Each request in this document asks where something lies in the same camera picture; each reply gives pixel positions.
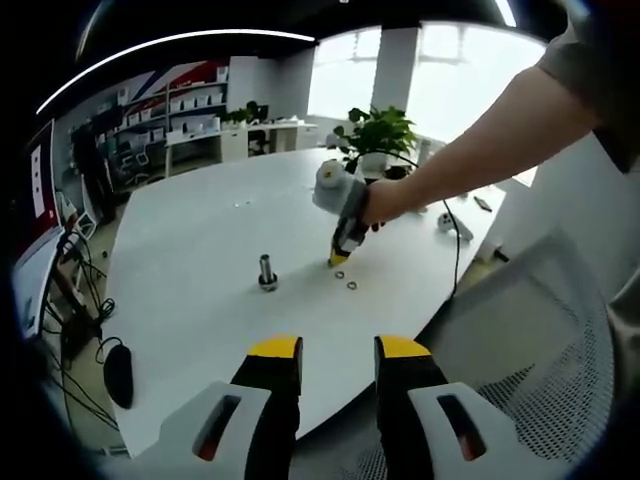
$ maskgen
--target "round table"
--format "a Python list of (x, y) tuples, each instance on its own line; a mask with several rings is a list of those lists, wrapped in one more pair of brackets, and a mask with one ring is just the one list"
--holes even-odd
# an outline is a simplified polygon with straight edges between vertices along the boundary
[[(374, 336), (415, 337), (449, 297), (456, 240), (436, 229), (440, 204), (368, 234), (349, 261), (327, 266), (337, 218), (311, 195), (316, 170), (333, 156), (314, 149), (213, 165), (131, 196), (107, 279), (117, 306), (103, 329), (132, 350), (133, 406), (114, 405), (132, 456), (173, 411), (229, 381), (252, 345), (280, 334), (304, 339), (305, 435), (373, 382)], [(462, 242), (459, 276), (504, 198), (495, 187), (479, 192), (492, 213), (472, 196), (450, 203), (475, 235)], [(265, 253), (279, 278), (272, 293), (258, 286)]]

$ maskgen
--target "ceiling light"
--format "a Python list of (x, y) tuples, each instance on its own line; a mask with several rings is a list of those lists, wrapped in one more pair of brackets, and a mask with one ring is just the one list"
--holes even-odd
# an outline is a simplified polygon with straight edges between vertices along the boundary
[(94, 65), (91, 65), (86, 70), (83, 70), (78, 75), (76, 75), (71, 80), (69, 80), (67, 83), (65, 83), (63, 86), (61, 86), (58, 90), (56, 90), (53, 93), (53, 95), (51, 95), (49, 98), (47, 98), (42, 103), (42, 105), (40, 105), (40, 107), (38, 107), (38, 110), (36, 110), (36, 115), (38, 115), (40, 112), (42, 112), (42, 110), (44, 110), (47, 107), (47, 105), (49, 105), (58, 95), (60, 95), (67, 88), (69, 88), (71, 85), (73, 85), (78, 80), (80, 80), (82, 77), (88, 75), (89, 73), (93, 72), (94, 70), (97, 70), (101, 66), (106, 65), (107, 63), (109, 63), (109, 62), (111, 62), (113, 60), (116, 60), (117, 58), (120, 58), (120, 57), (123, 57), (123, 56), (127, 55), (128, 53), (132, 53), (132, 52), (135, 52), (137, 50), (141, 50), (141, 49), (146, 48), (146, 47), (151, 47), (153, 45), (158, 45), (159, 43), (170, 42), (172, 40), (182, 40), (183, 38), (191, 38), (191, 37), (203, 37), (203, 36), (206, 36), (206, 35), (228, 35), (228, 34), (267, 35), (267, 36), (271, 36), (271, 37), (292, 38), (294, 40), (302, 40), (304, 42), (314, 42), (315, 41), (315, 38), (313, 38), (313, 37), (308, 37), (306, 35), (298, 35), (297, 33), (276, 32), (276, 31), (273, 31), (273, 30), (254, 30), (254, 29), (250, 29), (250, 28), (228, 28), (228, 29), (224, 29), (224, 30), (202, 30), (202, 31), (199, 31), (199, 32), (180, 33), (178, 35), (171, 35), (171, 36), (168, 36), (168, 37), (158, 38), (157, 40), (151, 40), (149, 42), (141, 43), (140, 45), (136, 45), (134, 47), (127, 48), (126, 50), (122, 50), (121, 52), (115, 53), (115, 54), (111, 55), (110, 57), (105, 58), (104, 60), (100, 60), (98, 63), (96, 63)]
[(509, 6), (509, 0), (495, 0), (498, 9), (500, 10), (500, 14), (502, 15), (502, 20), (505, 25), (509, 27), (517, 27), (516, 19), (513, 16), (513, 12), (511, 11), (511, 7)]

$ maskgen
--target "small white device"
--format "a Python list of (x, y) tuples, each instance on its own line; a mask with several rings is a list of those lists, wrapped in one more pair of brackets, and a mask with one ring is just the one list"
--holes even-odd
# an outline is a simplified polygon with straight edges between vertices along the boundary
[(463, 240), (466, 240), (467, 242), (470, 242), (471, 240), (473, 240), (473, 233), (471, 233), (471, 230), (469, 230), (467, 226), (464, 223), (462, 223), (462, 220), (460, 220), (455, 215), (452, 218), (452, 216), (449, 215), (448, 213), (443, 213), (438, 218), (438, 230), (440, 230), (441, 232), (448, 232), (449, 230), (455, 230), (456, 225), (458, 226), (458, 232), (460, 233), (460, 238), (462, 238)]

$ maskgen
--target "window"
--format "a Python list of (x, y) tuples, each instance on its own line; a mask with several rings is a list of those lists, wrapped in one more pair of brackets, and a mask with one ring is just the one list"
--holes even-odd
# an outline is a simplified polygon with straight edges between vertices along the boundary
[(309, 115), (346, 119), (353, 107), (369, 110), (380, 35), (376, 27), (320, 42), (311, 73)]
[[(419, 41), (407, 115), (419, 133), (443, 142), (469, 128), (546, 48), (512, 31), (439, 22), (423, 24)], [(531, 186), (534, 177), (535, 168), (515, 178)]]

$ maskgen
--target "computer mouse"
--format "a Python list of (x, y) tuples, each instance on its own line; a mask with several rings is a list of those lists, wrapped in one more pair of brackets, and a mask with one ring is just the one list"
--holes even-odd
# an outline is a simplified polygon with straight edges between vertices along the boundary
[(131, 350), (116, 345), (107, 354), (103, 368), (104, 386), (116, 404), (129, 409), (133, 403), (133, 370)]

